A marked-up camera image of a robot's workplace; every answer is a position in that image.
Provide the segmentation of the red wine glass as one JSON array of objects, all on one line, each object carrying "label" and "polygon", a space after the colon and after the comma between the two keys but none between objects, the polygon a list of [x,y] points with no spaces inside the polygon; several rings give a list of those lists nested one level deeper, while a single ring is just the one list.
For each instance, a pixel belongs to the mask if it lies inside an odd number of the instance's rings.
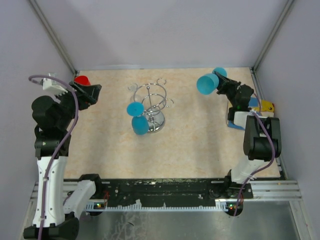
[{"label": "red wine glass", "polygon": [[87,76],[85,75],[79,75],[74,78],[74,82],[83,86],[90,86],[90,80]]}]

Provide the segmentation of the blue wine glass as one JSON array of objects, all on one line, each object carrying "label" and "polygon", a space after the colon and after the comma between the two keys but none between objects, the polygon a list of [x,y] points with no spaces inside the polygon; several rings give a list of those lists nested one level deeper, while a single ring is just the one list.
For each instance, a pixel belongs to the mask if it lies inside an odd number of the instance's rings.
[{"label": "blue wine glass", "polygon": [[149,124],[144,115],[144,110],[144,105],[140,102],[132,102],[126,109],[128,115],[132,116],[132,129],[137,135],[144,135],[149,130]]},{"label": "blue wine glass", "polygon": [[220,83],[218,74],[223,77],[227,77],[227,71],[222,67],[216,67],[212,73],[201,76],[196,82],[197,90],[203,95],[211,94],[215,89],[218,88]]}]

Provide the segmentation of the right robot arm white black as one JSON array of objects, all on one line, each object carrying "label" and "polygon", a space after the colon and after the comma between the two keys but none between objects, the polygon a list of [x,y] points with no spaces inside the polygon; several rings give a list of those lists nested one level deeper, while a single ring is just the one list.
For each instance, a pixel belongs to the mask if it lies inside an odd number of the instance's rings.
[{"label": "right robot arm white black", "polygon": [[244,156],[229,170],[220,188],[212,189],[211,195],[235,198],[236,202],[227,205],[227,213],[236,217],[243,210],[245,195],[250,191],[250,181],[255,174],[269,168],[282,151],[280,120],[276,117],[260,116],[249,106],[254,89],[240,81],[227,77],[223,68],[215,68],[217,76],[214,85],[217,94],[225,95],[231,103],[227,120],[244,129]]}]

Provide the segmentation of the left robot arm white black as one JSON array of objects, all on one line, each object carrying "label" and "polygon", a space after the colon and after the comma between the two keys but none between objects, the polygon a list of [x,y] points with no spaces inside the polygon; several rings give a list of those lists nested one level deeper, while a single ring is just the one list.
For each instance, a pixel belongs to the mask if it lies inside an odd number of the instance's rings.
[{"label": "left robot arm white black", "polygon": [[83,174],[73,193],[63,199],[64,174],[69,157],[71,133],[79,112],[95,105],[101,85],[66,83],[50,75],[31,75],[28,80],[42,86],[58,100],[43,95],[31,105],[36,122],[34,148],[38,167],[38,192],[35,215],[23,231],[26,240],[75,240],[80,216],[88,201],[102,194],[97,173]]}]

